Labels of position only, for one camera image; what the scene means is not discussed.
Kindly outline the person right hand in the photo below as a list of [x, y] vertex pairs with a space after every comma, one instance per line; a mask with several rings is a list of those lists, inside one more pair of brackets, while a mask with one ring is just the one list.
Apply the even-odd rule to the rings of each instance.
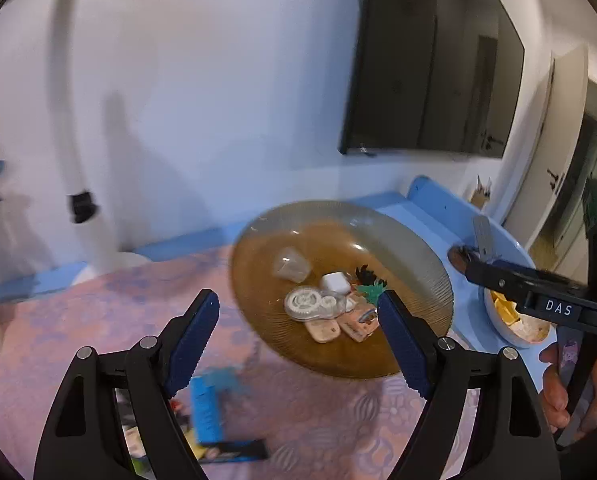
[[[541, 407], [550, 431], [554, 434], [558, 429], [567, 428], [571, 418], [567, 411], [569, 402], [567, 388], [564, 387], [559, 376], [558, 344], [555, 342], [544, 349], [539, 355], [539, 359], [541, 362], [549, 364], [543, 374], [543, 391], [539, 395], [539, 400], [541, 400]], [[579, 424], [579, 429], [575, 434], [576, 440], [582, 439], [597, 428], [597, 361], [591, 372], [591, 380], [595, 396]]]

